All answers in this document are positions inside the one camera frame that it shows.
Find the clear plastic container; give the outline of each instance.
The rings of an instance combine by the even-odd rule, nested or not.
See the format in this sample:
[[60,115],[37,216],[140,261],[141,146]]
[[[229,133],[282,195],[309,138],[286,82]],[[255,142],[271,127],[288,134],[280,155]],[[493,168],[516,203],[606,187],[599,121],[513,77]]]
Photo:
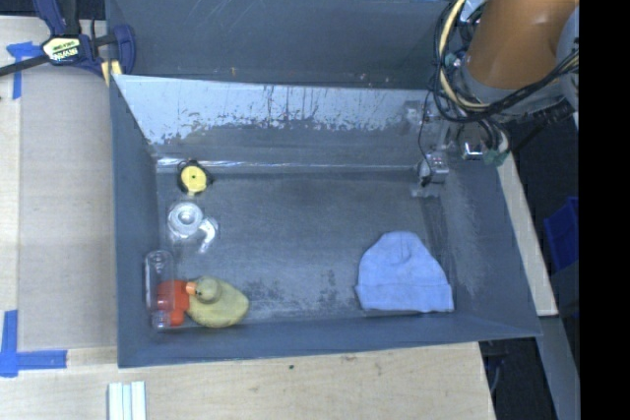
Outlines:
[[175,308],[175,263],[170,252],[156,250],[147,254],[145,283],[151,325],[157,330],[170,328]]

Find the blue tape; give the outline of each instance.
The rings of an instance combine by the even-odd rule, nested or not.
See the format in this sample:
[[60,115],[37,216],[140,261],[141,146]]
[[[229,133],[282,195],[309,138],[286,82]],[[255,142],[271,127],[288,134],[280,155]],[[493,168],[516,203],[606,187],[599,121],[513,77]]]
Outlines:
[[18,352],[18,311],[5,312],[0,347],[0,377],[15,378],[23,370],[65,369],[67,354],[67,350]]
[[[16,63],[21,62],[25,58],[33,58],[43,54],[41,48],[30,41],[9,44],[7,51],[16,59]],[[16,100],[20,96],[22,96],[22,72],[16,72],[13,76],[13,99]]]

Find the yellow label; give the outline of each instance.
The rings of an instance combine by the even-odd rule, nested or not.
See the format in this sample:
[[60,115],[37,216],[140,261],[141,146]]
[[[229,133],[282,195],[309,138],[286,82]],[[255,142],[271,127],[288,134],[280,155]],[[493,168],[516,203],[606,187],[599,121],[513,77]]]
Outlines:
[[78,55],[80,45],[81,42],[77,38],[51,38],[42,49],[51,60],[61,61]]

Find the bin floor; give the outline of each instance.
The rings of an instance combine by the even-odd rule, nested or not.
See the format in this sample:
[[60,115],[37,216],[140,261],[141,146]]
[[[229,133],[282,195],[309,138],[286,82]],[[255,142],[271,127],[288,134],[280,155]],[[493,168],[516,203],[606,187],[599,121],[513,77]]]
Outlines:
[[412,173],[223,175],[195,202],[219,223],[205,254],[173,249],[166,215],[185,199],[157,176],[162,247],[179,278],[219,277],[250,300],[243,324],[363,317],[354,293],[363,253],[386,232],[415,232],[431,250]]

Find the yellow rubber duck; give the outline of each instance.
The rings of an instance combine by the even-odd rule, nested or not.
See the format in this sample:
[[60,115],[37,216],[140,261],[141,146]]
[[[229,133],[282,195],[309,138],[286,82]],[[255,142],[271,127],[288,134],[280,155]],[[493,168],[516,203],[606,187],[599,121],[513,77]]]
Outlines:
[[249,310],[249,300],[236,287],[212,276],[186,283],[190,296],[188,316],[208,328],[227,328],[240,322]]

